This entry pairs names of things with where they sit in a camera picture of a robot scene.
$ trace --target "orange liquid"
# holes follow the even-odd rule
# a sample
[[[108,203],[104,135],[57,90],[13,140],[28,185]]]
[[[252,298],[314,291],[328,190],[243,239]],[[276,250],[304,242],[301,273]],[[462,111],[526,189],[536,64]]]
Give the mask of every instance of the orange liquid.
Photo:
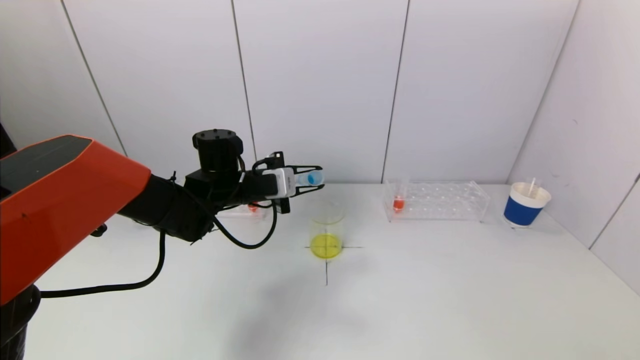
[[[400,196],[396,196],[394,199],[394,211],[396,213],[400,213],[402,212],[402,209],[404,209],[404,199]]]

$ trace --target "white wall panel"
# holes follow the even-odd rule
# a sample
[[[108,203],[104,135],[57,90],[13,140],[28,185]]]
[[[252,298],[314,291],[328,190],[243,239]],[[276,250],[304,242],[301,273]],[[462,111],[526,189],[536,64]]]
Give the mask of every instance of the white wall panel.
[[[504,183],[577,0],[412,0],[385,177]]]
[[[57,1],[0,1],[0,120],[20,149],[64,134],[122,152]]]
[[[636,184],[591,249],[640,295],[640,186]]]
[[[406,0],[235,0],[258,157],[379,182]]]
[[[159,176],[199,168],[191,136],[223,128],[254,159],[229,0],[65,0],[130,157]]]
[[[640,2],[582,0],[510,181],[590,246],[640,172]]]

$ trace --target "black cable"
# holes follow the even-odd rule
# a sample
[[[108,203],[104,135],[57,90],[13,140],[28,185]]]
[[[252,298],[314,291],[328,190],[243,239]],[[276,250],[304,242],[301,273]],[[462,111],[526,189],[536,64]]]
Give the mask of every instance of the black cable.
[[[271,229],[269,230],[267,236],[262,239],[262,241],[260,241],[259,243],[255,244],[255,245],[247,245],[243,242],[240,242],[238,239],[236,239],[233,235],[231,235],[230,232],[227,231],[227,229],[225,229],[224,226],[222,226],[222,224],[220,223],[220,221],[216,218],[213,217],[213,223],[216,224],[216,226],[218,226],[218,229],[229,239],[231,240],[232,243],[240,246],[243,249],[257,249],[261,246],[263,246],[271,237],[271,235],[273,235],[273,231],[276,229],[276,221],[278,218],[278,210],[276,209],[275,206],[273,206],[273,222],[271,223]]]
[[[251,206],[255,206],[256,208],[260,208],[260,209],[268,209],[271,206],[273,206],[273,203],[271,203],[269,205],[260,205],[260,204],[257,204],[256,202],[252,202],[250,205]]]
[[[108,291],[124,291],[124,290],[135,290],[144,288],[149,285],[156,277],[160,274],[162,270],[162,266],[164,265],[164,245],[166,239],[166,232],[164,230],[160,230],[160,256],[158,259],[158,265],[156,270],[150,277],[140,282],[134,282],[132,284],[116,284],[116,285],[101,285],[101,286],[92,286],[91,288],[79,288],[79,289],[69,289],[69,290],[54,290],[54,291],[41,291],[40,296],[43,299],[49,299],[54,297],[71,297],[78,295],[89,295],[95,293],[105,293]]]

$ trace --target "small vial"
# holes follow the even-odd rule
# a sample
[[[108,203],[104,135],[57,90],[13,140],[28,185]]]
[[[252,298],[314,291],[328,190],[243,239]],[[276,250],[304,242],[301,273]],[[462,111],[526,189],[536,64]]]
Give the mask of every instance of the small vial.
[[[409,177],[404,176],[398,184],[396,196],[394,196],[394,211],[401,213],[404,209],[404,198],[406,197],[407,188],[409,187]]]
[[[394,211],[396,213],[401,213],[404,209],[404,198],[400,195],[396,195],[394,197]]]

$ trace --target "stirring rod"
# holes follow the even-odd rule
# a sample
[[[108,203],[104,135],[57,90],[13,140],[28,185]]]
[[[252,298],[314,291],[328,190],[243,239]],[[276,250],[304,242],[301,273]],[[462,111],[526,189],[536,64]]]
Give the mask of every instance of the stirring rod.
[[[531,181],[531,186],[529,187],[529,194],[527,195],[528,197],[531,197],[531,192],[533,191],[533,184],[536,183],[536,178],[534,177],[533,180]]]

